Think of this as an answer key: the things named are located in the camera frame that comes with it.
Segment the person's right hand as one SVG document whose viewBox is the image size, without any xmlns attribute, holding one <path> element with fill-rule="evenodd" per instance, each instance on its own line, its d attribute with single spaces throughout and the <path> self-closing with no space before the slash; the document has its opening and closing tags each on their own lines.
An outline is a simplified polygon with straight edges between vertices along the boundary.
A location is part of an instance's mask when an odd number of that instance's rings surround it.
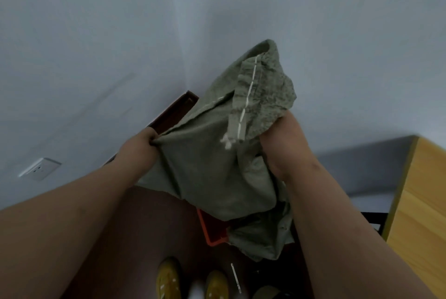
<svg viewBox="0 0 446 299">
<path fill-rule="evenodd" d="M 272 173 L 291 184 L 307 183 L 320 169 L 297 119 L 288 110 L 259 137 Z"/>
</svg>

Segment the person's left hand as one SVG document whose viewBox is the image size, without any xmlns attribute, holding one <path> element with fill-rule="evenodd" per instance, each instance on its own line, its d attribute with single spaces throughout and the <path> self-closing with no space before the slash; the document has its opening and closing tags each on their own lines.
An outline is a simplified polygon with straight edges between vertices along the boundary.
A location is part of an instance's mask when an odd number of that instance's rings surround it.
<svg viewBox="0 0 446 299">
<path fill-rule="evenodd" d="M 118 151 L 114 165 L 124 176 L 136 182 L 150 171 L 159 157 L 159 150 L 145 148 L 145 128 L 128 139 Z"/>
</svg>

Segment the green drawstring shorts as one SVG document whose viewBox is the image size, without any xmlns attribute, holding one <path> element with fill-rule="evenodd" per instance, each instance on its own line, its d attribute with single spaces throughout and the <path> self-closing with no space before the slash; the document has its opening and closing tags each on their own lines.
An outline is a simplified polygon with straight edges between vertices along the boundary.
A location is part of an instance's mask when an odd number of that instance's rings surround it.
<svg viewBox="0 0 446 299">
<path fill-rule="evenodd" d="M 252 260 L 277 260 L 293 243 L 285 185 L 270 172 L 259 136 L 296 94 L 275 41 L 233 62 L 173 127 L 153 140 L 159 158 L 137 186 L 166 192 L 232 222 L 229 244 Z"/>
</svg>

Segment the person's right forearm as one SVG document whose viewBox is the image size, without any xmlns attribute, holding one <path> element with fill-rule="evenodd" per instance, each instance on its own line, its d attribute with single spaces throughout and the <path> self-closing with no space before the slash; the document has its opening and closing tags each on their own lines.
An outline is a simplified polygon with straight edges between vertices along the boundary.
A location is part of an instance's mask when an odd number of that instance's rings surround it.
<svg viewBox="0 0 446 299">
<path fill-rule="evenodd" d="M 437 299 L 316 160 L 285 183 L 315 299 Z"/>
</svg>

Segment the person's left forearm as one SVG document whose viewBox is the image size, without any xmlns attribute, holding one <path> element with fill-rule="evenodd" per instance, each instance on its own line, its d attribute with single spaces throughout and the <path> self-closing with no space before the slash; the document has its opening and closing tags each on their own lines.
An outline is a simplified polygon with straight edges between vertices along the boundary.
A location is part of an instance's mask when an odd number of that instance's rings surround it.
<svg viewBox="0 0 446 299">
<path fill-rule="evenodd" d="M 115 158 L 1 210 L 0 299 L 59 299 L 126 190 L 152 166 L 152 159 Z"/>
</svg>

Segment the dark brown wooden table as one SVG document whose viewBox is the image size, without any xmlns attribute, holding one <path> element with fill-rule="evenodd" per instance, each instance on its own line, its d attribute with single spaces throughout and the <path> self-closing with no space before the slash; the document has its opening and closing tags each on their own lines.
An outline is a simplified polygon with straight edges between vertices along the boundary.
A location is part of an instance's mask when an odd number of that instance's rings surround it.
<svg viewBox="0 0 446 299">
<path fill-rule="evenodd" d="M 197 210 L 186 201 L 132 187 L 61 299 L 155 299 L 158 266 L 167 257 L 181 265 L 184 297 L 191 282 L 220 270 L 232 298 L 250 298 L 264 285 L 314 298 L 298 243 L 276 261 L 256 263 L 226 243 L 207 245 Z"/>
</svg>

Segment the orange plastic basket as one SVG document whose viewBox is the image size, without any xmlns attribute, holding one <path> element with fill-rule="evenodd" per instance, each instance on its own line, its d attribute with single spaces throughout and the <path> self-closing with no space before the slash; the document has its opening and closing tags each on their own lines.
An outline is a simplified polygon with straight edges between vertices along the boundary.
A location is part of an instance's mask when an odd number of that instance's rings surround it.
<svg viewBox="0 0 446 299">
<path fill-rule="evenodd" d="M 203 230 L 207 245 L 215 247 L 229 243 L 227 230 L 231 226 L 229 221 L 219 220 L 197 208 L 198 218 Z"/>
</svg>

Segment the yellow shoe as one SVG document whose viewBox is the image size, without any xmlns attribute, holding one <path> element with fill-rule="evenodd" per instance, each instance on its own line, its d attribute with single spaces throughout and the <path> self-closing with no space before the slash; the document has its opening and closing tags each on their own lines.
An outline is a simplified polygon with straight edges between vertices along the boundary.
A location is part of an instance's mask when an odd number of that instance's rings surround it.
<svg viewBox="0 0 446 299">
<path fill-rule="evenodd" d="M 229 285 L 226 274 L 213 270 L 206 280 L 204 299 L 229 299 Z"/>
<path fill-rule="evenodd" d="M 180 265 L 174 257 L 163 260 L 157 270 L 157 299 L 182 299 Z"/>
</svg>

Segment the olive green cloth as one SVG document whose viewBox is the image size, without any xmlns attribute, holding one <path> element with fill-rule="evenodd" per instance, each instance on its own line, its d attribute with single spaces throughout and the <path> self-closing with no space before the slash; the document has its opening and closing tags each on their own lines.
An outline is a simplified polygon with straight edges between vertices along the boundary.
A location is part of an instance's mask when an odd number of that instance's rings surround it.
<svg viewBox="0 0 446 299">
<path fill-rule="evenodd" d="M 282 291 L 278 288 L 266 285 L 260 287 L 256 292 L 253 294 L 252 299 L 275 299 L 277 296 L 280 296 L 282 294 Z"/>
</svg>

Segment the light wooden cabinet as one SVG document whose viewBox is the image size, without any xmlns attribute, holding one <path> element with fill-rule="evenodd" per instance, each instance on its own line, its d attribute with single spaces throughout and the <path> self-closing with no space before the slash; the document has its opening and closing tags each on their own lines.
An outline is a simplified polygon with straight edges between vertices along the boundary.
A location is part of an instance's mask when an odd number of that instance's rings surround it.
<svg viewBox="0 0 446 299">
<path fill-rule="evenodd" d="M 446 150 L 415 137 L 383 239 L 438 299 L 446 299 Z"/>
</svg>

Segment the white wall socket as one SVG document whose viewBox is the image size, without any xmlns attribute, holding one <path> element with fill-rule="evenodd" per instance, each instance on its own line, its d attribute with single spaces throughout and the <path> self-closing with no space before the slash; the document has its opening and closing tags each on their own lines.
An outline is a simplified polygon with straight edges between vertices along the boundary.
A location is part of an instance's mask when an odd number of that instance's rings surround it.
<svg viewBox="0 0 446 299">
<path fill-rule="evenodd" d="M 18 177 L 22 179 L 29 179 L 40 182 L 45 179 L 52 172 L 57 170 L 62 164 L 50 158 L 40 158 L 31 164 L 28 168 L 22 171 Z"/>
</svg>

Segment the black metal frame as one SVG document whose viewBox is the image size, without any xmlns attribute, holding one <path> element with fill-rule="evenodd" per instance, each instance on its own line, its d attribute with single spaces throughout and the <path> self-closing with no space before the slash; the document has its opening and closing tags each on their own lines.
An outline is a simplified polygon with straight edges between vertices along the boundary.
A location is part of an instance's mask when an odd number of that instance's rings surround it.
<svg viewBox="0 0 446 299">
<path fill-rule="evenodd" d="M 387 221 L 387 212 L 361 212 L 365 219 L 372 225 L 380 236 L 383 234 L 384 226 Z"/>
</svg>

